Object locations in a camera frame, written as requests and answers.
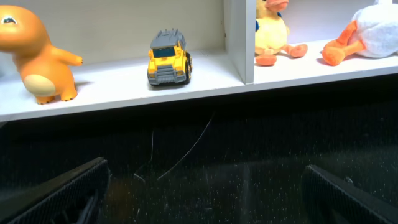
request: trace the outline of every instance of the toy vehicle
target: toy vehicle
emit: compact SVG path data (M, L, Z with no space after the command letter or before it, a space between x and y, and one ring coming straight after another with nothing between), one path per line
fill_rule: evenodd
M186 45L185 38L178 29L162 30L156 35L149 50L149 84L190 83L192 58L185 50Z

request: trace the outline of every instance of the dark glossy surface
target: dark glossy surface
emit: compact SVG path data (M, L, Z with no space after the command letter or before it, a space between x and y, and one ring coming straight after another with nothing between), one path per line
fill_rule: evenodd
M398 207L397 81L12 122L0 129L0 194L105 157L103 223L308 223L300 178L309 164Z

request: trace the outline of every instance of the plush toy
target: plush toy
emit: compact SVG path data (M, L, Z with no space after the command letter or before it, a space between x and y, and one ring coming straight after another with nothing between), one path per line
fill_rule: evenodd
M359 10L341 35L327 43L322 56L326 63L339 65L346 56L358 54L383 58L398 52L398 4L376 0Z
M279 13L283 11L289 0L257 0L256 19L256 63L259 65L274 65L276 53L281 50L290 56L303 57L308 50L306 44L293 47L287 44L289 28Z
M68 65L79 66L83 59L51 44L40 19L27 9L0 6L0 51L12 53L26 89L38 104L49 103L54 96L62 101L77 96Z

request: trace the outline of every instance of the truck windshield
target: truck windshield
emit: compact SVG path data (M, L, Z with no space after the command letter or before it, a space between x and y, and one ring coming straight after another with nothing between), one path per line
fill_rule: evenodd
M155 58L175 56L174 47L165 47L165 48L161 48L161 49L153 49L153 51L154 51L154 57Z

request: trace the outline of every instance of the white plush toy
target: white plush toy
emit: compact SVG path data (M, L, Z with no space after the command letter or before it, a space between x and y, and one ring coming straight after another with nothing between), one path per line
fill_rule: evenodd
M341 35L326 44L323 59L340 64L351 54L383 58L398 53L398 4L375 0L374 5L359 10Z

